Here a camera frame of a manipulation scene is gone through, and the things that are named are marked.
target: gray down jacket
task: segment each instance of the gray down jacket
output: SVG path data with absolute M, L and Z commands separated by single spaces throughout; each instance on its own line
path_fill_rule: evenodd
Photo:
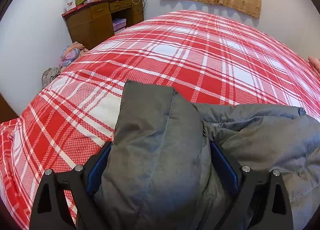
M 320 203 L 318 121 L 299 107 L 192 104 L 171 87 L 134 81 L 124 86 L 94 196 L 110 228 L 214 229 L 231 197 L 211 164 L 210 141 L 253 170 L 278 169 L 294 229 L 303 229 Z

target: red plaid bedspread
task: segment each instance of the red plaid bedspread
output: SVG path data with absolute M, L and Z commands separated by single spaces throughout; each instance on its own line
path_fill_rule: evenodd
M 44 171 L 84 164 L 110 140 L 127 79 L 173 86 L 192 102 L 304 107 L 320 120 L 320 80 L 272 37 L 200 11 L 144 21 L 71 64 L 20 118 L 0 124 L 0 194 L 22 228 Z M 70 193 L 67 202 L 75 218 Z

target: metal screw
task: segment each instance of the metal screw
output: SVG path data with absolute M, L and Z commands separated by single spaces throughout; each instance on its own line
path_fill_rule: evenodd
M 272 171 L 272 173 L 273 173 L 273 175 L 275 175 L 276 177 L 280 176 L 280 171 L 277 170 L 277 169 L 274 169 L 274 170 Z
M 76 165 L 75 166 L 75 171 L 81 171 L 83 170 L 83 166 L 82 165 Z
M 52 169 L 47 169 L 44 174 L 46 174 L 47 176 L 49 176 L 52 173 Z
M 251 168 L 247 165 L 241 167 L 244 172 L 250 172 Z

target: pink folded cloth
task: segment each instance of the pink folded cloth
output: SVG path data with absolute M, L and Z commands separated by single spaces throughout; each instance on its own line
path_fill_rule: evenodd
M 320 60 L 316 59 L 312 56 L 308 57 L 309 64 L 311 65 L 314 72 L 317 74 L 317 76 L 320 78 Z

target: blue pad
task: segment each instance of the blue pad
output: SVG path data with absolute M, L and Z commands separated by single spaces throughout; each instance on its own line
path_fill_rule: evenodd
M 223 187 L 233 195 L 239 192 L 238 177 L 227 159 L 214 142 L 210 142 L 211 162 L 220 178 Z
M 106 147 L 88 175 L 87 192 L 89 196 L 92 196 L 95 192 L 97 192 L 101 185 L 101 176 L 108 163 L 108 156 L 111 150 L 111 145 L 112 143 L 110 143 L 108 147 Z

